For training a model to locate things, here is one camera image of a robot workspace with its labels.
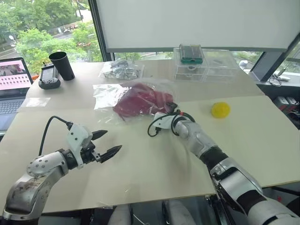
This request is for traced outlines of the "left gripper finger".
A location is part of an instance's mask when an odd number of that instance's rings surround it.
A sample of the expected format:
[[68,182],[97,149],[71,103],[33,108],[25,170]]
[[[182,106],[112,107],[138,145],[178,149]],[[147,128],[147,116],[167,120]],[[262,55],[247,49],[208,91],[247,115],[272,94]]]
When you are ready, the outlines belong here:
[[114,146],[114,147],[110,148],[109,150],[107,150],[105,154],[100,156],[100,163],[104,163],[105,161],[114,157],[121,148],[122,148],[122,145],[119,145],[119,146]]
[[97,131],[93,131],[92,132],[92,138],[91,140],[94,141],[96,139],[101,138],[102,136],[104,136],[108,131],[107,130],[97,130]]

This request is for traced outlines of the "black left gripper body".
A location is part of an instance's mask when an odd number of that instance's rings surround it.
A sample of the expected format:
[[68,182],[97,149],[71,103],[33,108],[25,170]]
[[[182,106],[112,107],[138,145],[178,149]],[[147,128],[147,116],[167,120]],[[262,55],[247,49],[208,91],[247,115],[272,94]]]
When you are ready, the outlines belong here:
[[95,147],[94,143],[90,141],[87,146],[82,147],[80,150],[81,159],[84,164],[91,162],[103,163],[102,157],[95,151]]

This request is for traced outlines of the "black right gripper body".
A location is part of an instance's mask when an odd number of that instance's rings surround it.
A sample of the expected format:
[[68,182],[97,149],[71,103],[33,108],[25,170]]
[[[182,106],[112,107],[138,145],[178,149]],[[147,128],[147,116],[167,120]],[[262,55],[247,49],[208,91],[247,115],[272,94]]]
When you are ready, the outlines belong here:
[[165,102],[165,113],[167,115],[176,115],[178,114],[178,105],[174,102]]

